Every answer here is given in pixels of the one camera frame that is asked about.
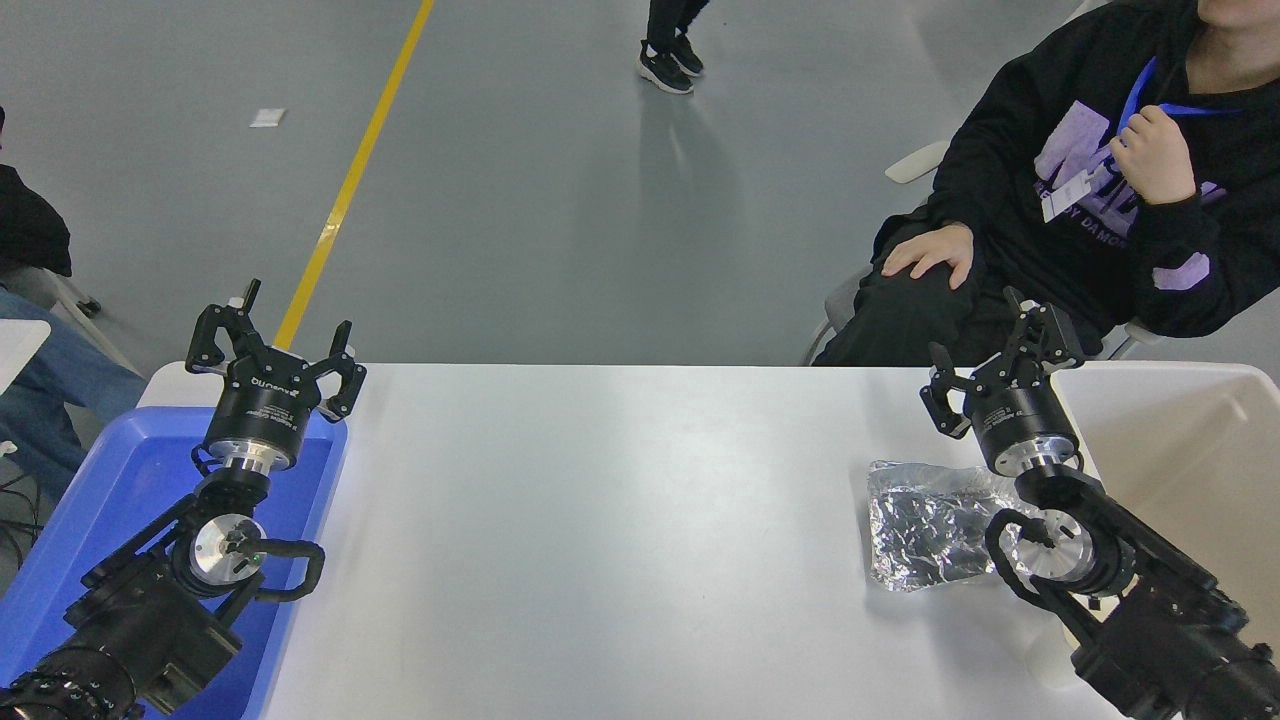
blue lanyard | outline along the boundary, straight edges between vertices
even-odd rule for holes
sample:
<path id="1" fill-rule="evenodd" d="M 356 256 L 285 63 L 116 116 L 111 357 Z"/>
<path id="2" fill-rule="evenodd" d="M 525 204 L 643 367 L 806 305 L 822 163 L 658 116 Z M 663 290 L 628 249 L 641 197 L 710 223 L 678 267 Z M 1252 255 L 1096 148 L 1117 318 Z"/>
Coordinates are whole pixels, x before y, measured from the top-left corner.
<path id="1" fill-rule="evenodd" d="M 1156 59 L 1152 58 L 1147 61 L 1147 65 L 1142 68 L 1138 73 L 1138 79 L 1133 83 L 1133 90 L 1129 91 L 1129 99 L 1124 101 L 1124 114 L 1120 115 L 1120 122 L 1116 123 L 1116 135 L 1129 124 L 1129 118 L 1138 111 L 1138 96 L 1142 95 L 1142 88 L 1147 86 L 1147 81 L 1151 76 L 1156 73 Z M 1175 105 L 1172 102 L 1161 102 L 1160 109 L 1165 111 L 1170 118 L 1176 118 L 1179 115 L 1221 115 L 1224 113 L 1239 113 L 1239 110 L 1210 110 L 1207 108 L 1188 108 L 1187 105 Z"/>

black sneaker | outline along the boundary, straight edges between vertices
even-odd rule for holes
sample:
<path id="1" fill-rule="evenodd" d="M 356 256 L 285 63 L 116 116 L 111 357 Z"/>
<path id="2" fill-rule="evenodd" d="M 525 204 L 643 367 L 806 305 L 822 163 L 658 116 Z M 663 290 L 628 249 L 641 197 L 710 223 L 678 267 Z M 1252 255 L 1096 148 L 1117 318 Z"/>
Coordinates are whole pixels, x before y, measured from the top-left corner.
<path id="1" fill-rule="evenodd" d="M 681 72 L 671 53 L 658 53 L 648 42 L 640 41 L 640 58 L 636 59 L 640 77 L 658 86 L 658 90 L 685 95 L 694 83 Z"/>
<path id="2" fill-rule="evenodd" d="M 689 44 L 689 36 L 677 32 L 676 33 L 676 49 L 671 51 L 676 58 L 676 64 L 680 69 L 689 77 L 698 77 L 703 74 L 703 60 L 694 54 L 694 46 Z"/>

knee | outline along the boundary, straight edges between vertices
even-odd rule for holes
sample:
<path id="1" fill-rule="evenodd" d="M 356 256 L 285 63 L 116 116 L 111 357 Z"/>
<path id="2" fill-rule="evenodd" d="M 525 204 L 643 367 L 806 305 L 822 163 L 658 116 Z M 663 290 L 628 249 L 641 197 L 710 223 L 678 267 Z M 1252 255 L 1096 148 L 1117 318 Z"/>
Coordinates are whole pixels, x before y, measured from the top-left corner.
<path id="1" fill-rule="evenodd" d="M 874 314 L 904 320 L 936 315 L 940 307 L 955 300 L 955 291 L 948 284 L 950 277 L 950 268 L 938 266 L 931 268 L 919 278 L 913 278 L 910 270 L 884 277 L 878 268 L 873 269 L 859 287 L 854 311 L 858 315 Z"/>

black pants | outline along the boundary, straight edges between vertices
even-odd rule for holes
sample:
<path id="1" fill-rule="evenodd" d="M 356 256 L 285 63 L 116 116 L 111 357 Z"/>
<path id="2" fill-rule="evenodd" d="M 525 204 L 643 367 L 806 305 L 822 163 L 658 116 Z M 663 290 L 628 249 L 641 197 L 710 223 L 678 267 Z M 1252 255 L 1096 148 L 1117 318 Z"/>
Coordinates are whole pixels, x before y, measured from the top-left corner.
<path id="1" fill-rule="evenodd" d="M 934 265 L 919 279 L 910 268 L 891 278 L 881 275 L 897 245 L 932 229 L 910 217 L 891 218 L 877 237 L 872 272 L 854 297 L 854 319 L 814 360 L 814 365 L 928 368 L 929 342 L 951 354 L 960 368 L 980 365 L 1000 352 L 1014 329 L 1015 310 L 1005 299 L 1009 284 L 998 268 L 988 265 L 978 243 L 969 278 L 956 290 L 947 284 L 951 266 Z M 1101 336 L 1075 323 L 1085 352 L 1102 348 Z"/>
<path id="2" fill-rule="evenodd" d="M 649 35 L 645 40 L 658 53 L 671 53 L 676 31 L 689 32 L 689 24 L 710 0 L 649 0 Z"/>

aluminum foil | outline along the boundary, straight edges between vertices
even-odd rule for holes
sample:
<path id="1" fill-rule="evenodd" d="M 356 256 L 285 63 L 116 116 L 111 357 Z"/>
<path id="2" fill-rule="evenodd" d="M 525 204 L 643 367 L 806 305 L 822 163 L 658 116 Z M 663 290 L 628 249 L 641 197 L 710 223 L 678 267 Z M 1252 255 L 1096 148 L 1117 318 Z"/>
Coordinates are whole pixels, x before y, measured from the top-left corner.
<path id="1" fill-rule="evenodd" d="M 877 460 L 867 491 L 872 577 L 897 592 L 993 573 L 983 543 L 992 516 L 1004 507 L 1037 512 L 1011 478 L 986 468 Z"/>

